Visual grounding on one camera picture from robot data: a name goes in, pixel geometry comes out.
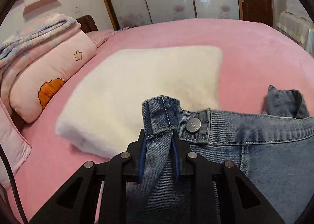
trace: jeans waistband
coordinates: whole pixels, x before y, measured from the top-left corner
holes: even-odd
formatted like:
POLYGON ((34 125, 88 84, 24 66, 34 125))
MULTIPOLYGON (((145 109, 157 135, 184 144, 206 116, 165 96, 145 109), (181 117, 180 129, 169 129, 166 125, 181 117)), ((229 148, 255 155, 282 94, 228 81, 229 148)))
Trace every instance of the jeans waistband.
POLYGON ((208 145, 250 145, 285 143, 306 139, 314 134, 314 117, 296 119, 268 114, 242 114, 206 109, 190 112, 180 108, 180 101, 159 96, 143 103, 147 139, 177 130, 181 140, 208 145), (186 123, 198 118, 201 127, 195 134, 186 123))

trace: metal button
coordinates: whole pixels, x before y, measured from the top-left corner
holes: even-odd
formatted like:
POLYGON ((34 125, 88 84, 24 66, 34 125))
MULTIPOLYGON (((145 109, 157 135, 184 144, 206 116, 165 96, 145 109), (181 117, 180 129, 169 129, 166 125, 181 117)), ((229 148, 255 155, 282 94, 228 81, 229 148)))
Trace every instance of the metal button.
POLYGON ((201 128, 201 121, 198 118, 190 119, 186 124, 186 130, 195 133, 201 128))
POLYGON ((130 153, 128 153, 127 151, 125 151, 125 152, 122 152, 120 156, 121 156, 122 158, 128 158, 130 155, 131 155, 130 153))
POLYGON ((189 156, 190 158, 196 158, 196 157, 197 157, 197 153, 191 151, 191 152, 188 153, 188 156, 189 156))
POLYGON ((86 161, 84 163, 84 167, 85 168, 91 168, 94 165, 94 163, 92 161, 86 161))
POLYGON ((225 161, 225 166, 228 167, 228 168, 232 168, 234 165, 235 164, 232 161, 230 161, 230 160, 225 161))

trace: jeans button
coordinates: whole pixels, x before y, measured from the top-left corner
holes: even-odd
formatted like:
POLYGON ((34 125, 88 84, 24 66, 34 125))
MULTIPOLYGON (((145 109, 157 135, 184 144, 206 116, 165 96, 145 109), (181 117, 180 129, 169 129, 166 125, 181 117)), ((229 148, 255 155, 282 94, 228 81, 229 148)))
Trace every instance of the jeans button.
POLYGON ((196 133, 200 128, 201 121, 198 118, 192 118, 186 124, 186 130, 190 133, 196 133))

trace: silver screw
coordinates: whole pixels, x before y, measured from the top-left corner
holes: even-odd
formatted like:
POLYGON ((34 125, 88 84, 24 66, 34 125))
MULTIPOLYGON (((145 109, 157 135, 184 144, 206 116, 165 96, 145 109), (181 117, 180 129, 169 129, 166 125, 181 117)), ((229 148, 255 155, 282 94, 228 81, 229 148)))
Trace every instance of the silver screw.
POLYGON ((129 156, 131 156, 131 154, 128 153, 127 151, 125 151, 125 152, 122 152, 120 156, 121 156, 122 158, 128 158, 129 156))
POLYGON ((197 157, 197 153, 191 151, 191 152, 188 153, 188 156, 190 158, 196 158, 197 157))
POLYGON ((225 161, 225 166, 228 168, 232 168, 235 164, 231 160, 225 161))
POLYGON ((94 165, 94 163, 92 161, 86 161, 84 163, 84 167, 85 168, 91 168, 94 165))

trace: bed headboard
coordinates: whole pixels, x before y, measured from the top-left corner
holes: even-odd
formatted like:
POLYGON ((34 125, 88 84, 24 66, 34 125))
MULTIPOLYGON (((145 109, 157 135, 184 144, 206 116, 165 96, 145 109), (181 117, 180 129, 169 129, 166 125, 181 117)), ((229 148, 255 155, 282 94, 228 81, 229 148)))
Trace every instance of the bed headboard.
POLYGON ((98 28, 95 24, 95 21, 91 15, 85 15, 83 17, 80 17, 76 19, 78 23, 81 24, 81 30, 84 33, 92 32, 92 31, 98 31, 98 28))

